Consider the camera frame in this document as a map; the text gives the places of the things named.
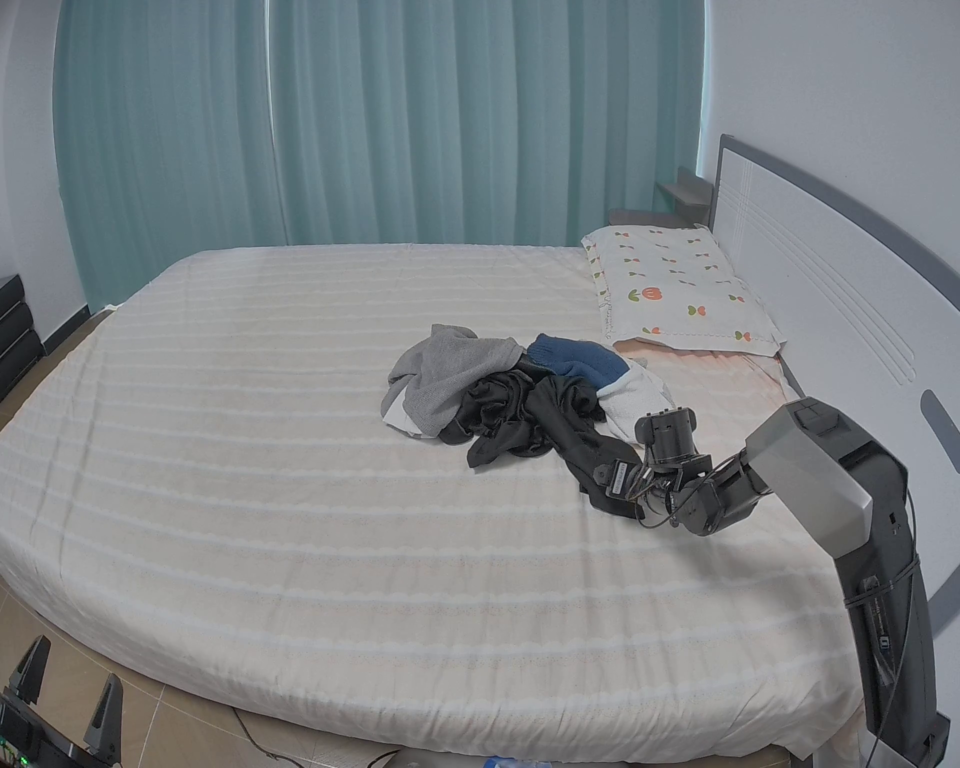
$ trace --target black satin fabric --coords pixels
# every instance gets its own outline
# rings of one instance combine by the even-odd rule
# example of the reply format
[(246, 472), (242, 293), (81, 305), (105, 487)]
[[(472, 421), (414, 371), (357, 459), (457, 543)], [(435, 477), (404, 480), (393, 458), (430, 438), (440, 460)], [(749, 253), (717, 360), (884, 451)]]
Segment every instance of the black satin fabric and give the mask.
[(534, 457), (555, 448), (590, 504), (634, 517), (634, 505), (608, 498), (593, 481), (593, 471), (602, 464), (639, 461), (629, 445), (593, 428), (603, 420), (596, 389), (586, 379), (557, 376), (523, 355), (509, 371), (492, 373), (470, 386), (440, 439), (456, 445), (476, 436), (467, 452), (470, 467), (482, 467), (503, 453)]

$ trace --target bed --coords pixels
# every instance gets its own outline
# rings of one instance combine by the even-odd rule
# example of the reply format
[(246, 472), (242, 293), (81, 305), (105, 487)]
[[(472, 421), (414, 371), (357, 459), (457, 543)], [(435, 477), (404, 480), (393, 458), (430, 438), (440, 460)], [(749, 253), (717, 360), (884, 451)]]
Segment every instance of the bed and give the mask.
[[(743, 182), (766, 177), (744, 152), (722, 150), (711, 220), (773, 297), (762, 259), (782, 254), (755, 236)], [(822, 224), (813, 210), (780, 214), (803, 231)], [(769, 308), (800, 383), (842, 396), (796, 302)], [(393, 432), (386, 374), (434, 322), (523, 345), (601, 334), (582, 249), (182, 260), (0, 433), (0, 575), (139, 672), (375, 741), (567, 762), (770, 743), (804, 757), (851, 722), (862, 692), (832, 562), (776, 498), (708, 539), (642, 530), (590, 508), (556, 454), (475, 471), (466, 446)], [(793, 396), (768, 358), (621, 351), (696, 410), (698, 446), (717, 459)]]

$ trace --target gray knit fabric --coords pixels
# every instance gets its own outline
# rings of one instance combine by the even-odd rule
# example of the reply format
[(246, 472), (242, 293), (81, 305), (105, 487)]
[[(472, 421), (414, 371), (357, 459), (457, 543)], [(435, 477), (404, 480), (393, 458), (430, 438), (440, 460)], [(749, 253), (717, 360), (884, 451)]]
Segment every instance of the gray knit fabric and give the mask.
[(390, 388), (380, 403), (380, 415), (406, 387), (403, 410), (424, 436), (435, 438), (457, 415), (470, 384), (508, 371), (522, 353), (523, 347), (513, 339), (478, 339), (469, 328), (434, 324), (430, 337), (400, 355), (387, 376)]

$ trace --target curtain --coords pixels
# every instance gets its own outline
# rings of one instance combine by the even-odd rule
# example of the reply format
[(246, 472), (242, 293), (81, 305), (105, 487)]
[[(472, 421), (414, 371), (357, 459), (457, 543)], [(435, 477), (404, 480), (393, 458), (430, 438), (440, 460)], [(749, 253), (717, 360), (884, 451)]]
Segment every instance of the curtain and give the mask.
[(91, 308), (192, 252), (575, 244), (693, 166), (703, 0), (64, 0)]

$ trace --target blue sweater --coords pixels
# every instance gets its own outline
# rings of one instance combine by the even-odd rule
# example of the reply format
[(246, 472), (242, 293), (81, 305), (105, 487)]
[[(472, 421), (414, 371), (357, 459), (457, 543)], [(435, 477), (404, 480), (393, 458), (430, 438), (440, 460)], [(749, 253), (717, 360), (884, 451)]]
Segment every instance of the blue sweater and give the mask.
[(545, 333), (527, 348), (527, 355), (557, 375), (582, 376), (598, 390), (613, 384), (629, 369), (620, 355), (595, 342), (560, 339)]

